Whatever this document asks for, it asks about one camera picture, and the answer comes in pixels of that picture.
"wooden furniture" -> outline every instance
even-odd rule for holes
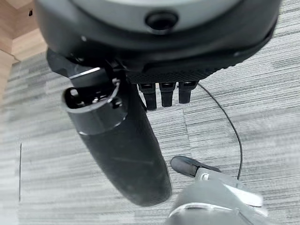
[[[0,103],[13,63],[47,49],[32,0],[0,0]]]

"black rubber grip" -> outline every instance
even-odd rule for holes
[[[80,135],[112,184],[131,202],[152,206],[172,192],[169,173],[136,85],[131,85],[128,112],[118,126],[96,135]]]

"floor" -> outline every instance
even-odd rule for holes
[[[285,0],[267,46],[201,82],[241,137],[241,180],[263,194],[274,222],[289,225],[300,225],[299,40],[300,3]],[[169,166],[173,196],[155,207],[131,204],[100,171],[62,110],[61,92],[69,86],[68,79],[49,70],[43,53],[13,66],[1,107],[1,224],[162,224],[176,195],[193,182],[170,168],[173,156],[237,175],[240,149],[222,111],[200,88],[190,104],[179,105],[175,90],[174,107],[148,113]]]

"black cylindrical handle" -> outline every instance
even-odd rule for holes
[[[76,113],[75,109],[68,110],[68,113],[80,137],[112,184],[131,202],[152,206],[170,197],[172,189],[169,174],[136,85],[125,85],[121,86],[120,97],[126,89],[127,99],[124,103],[127,107],[122,107],[127,110],[127,115],[111,129],[104,131],[102,127],[97,133],[93,128],[92,134],[88,134],[88,131],[82,133],[81,128],[77,127],[82,123],[74,121],[80,120],[78,113],[72,115]],[[86,111],[81,109],[81,112],[86,117]],[[96,123],[101,120],[101,115],[95,112],[99,114],[100,111],[91,114],[91,120]]]

